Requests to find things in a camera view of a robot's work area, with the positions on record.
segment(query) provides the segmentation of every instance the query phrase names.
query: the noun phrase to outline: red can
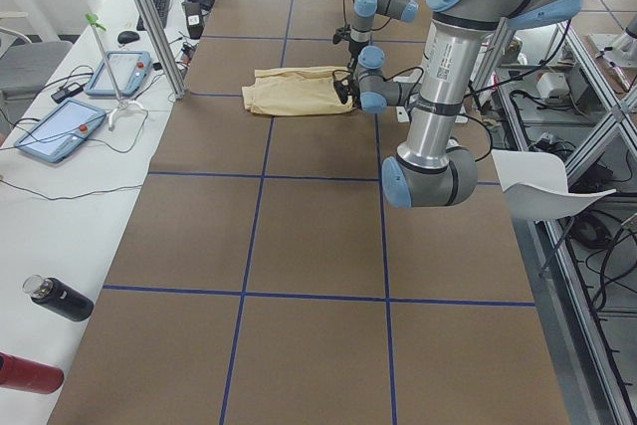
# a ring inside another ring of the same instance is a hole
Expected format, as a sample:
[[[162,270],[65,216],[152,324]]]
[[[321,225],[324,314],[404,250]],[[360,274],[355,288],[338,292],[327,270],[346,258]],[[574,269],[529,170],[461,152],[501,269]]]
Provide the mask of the red can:
[[[52,393],[63,381],[64,372],[58,367],[0,352],[0,387]]]

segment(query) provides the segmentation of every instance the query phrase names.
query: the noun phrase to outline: black keyboard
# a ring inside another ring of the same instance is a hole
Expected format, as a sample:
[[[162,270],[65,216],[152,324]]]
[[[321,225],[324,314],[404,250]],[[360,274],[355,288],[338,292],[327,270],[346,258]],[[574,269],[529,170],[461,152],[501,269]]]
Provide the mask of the black keyboard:
[[[168,22],[168,11],[170,10],[170,0],[152,0],[157,9],[157,13],[159,14],[159,19],[161,20],[161,26],[166,27],[166,22]],[[146,30],[143,26],[143,20],[141,16],[139,20],[137,20],[137,30]]]

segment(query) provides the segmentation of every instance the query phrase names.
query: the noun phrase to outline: tan cloth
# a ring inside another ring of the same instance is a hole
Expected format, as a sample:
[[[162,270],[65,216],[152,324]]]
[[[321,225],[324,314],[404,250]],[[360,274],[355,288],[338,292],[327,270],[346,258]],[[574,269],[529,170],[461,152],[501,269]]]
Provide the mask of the tan cloth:
[[[331,73],[343,67],[255,70],[255,84],[243,87],[247,111],[273,116],[346,113],[332,85]]]

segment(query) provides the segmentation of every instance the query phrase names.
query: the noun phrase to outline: office chair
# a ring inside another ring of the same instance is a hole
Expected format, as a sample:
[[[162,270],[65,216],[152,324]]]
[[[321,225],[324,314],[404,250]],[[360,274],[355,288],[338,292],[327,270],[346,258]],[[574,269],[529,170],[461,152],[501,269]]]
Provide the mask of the office chair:
[[[25,12],[0,12],[0,21],[26,16]],[[1,26],[0,33],[24,42],[9,47],[0,57],[0,109],[9,120],[7,122],[0,114],[0,133],[8,134],[12,128],[10,123],[22,117],[73,44],[65,41],[33,43],[20,32]]]
[[[513,218],[527,221],[569,218],[561,237],[540,268],[539,274],[542,275],[575,223],[575,216],[615,190],[569,193],[566,168],[554,154],[494,150],[492,156]]]

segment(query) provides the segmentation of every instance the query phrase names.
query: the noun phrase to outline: black bottle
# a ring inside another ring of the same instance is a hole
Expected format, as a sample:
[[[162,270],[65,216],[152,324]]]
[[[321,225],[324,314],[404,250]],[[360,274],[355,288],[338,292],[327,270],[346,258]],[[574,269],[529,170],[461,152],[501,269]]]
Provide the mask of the black bottle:
[[[93,302],[56,278],[31,276],[22,285],[31,301],[67,319],[79,322],[93,312]]]

